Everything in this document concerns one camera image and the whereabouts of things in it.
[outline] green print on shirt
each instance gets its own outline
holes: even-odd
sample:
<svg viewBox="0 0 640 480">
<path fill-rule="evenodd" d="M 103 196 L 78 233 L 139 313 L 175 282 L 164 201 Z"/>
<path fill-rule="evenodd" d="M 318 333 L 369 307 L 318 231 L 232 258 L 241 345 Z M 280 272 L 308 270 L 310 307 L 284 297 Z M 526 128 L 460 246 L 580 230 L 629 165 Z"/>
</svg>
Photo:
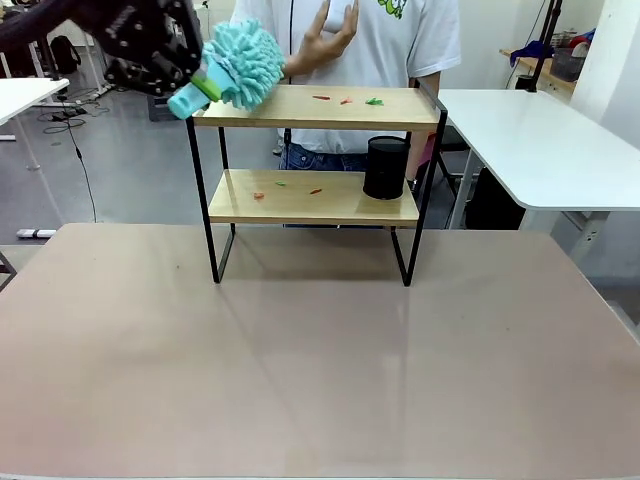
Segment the green print on shirt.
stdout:
<svg viewBox="0 0 640 480">
<path fill-rule="evenodd" d="M 385 6 L 389 15 L 393 15 L 399 20 L 402 18 L 402 12 L 407 0 L 378 0 L 378 3 Z"/>
</svg>

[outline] jeans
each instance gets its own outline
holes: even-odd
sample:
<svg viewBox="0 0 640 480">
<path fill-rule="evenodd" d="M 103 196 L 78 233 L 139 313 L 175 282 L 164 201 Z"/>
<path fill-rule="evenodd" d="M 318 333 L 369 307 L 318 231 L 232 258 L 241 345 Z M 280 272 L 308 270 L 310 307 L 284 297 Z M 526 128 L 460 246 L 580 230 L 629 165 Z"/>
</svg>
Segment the jeans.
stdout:
<svg viewBox="0 0 640 480">
<path fill-rule="evenodd" d="M 285 145 L 280 157 L 280 170 L 319 170 L 325 172 L 365 172 L 366 153 L 313 153 L 295 143 Z"/>
</svg>

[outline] basket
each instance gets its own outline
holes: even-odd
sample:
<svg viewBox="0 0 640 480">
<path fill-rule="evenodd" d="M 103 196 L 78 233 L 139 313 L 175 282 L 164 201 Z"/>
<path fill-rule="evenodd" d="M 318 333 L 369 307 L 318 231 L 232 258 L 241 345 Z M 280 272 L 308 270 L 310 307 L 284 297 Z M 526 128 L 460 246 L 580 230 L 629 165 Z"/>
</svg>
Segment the basket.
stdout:
<svg viewBox="0 0 640 480">
<path fill-rule="evenodd" d="M 557 48 L 551 64 L 551 75 L 565 82 L 575 82 L 580 78 L 586 57 L 573 57 L 572 48 Z"/>
</svg>

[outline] hand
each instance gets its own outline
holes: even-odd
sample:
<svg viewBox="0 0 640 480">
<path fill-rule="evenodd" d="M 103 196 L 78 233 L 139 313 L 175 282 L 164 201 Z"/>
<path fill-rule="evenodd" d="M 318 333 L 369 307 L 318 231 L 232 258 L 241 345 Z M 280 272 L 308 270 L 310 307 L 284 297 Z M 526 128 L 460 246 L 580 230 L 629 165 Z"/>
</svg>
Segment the hand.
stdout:
<svg viewBox="0 0 640 480">
<path fill-rule="evenodd" d="M 342 29 L 330 39 L 325 40 L 321 34 L 329 15 L 329 2 L 327 0 L 322 2 L 311 27 L 304 34 L 300 50 L 289 61 L 290 75 L 306 75 L 339 58 L 356 35 L 359 13 L 358 0 L 355 0 L 353 7 L 349 5 L 344 11 Z"/>
</svg>

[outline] black container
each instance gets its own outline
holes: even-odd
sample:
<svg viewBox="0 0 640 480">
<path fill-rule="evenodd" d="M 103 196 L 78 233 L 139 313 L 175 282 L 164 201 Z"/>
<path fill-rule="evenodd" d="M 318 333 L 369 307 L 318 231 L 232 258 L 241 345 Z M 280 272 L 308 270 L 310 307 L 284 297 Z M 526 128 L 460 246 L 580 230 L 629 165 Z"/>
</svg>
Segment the black container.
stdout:
<svg viewBox="0 0 640 480">
<path fill-rule="evenodd" d="M 400 198 L 404 192 L 410 147 L 404 138 L 384 136 L 370 139 L 364 193 L 378 200 Z"/>
</svg>

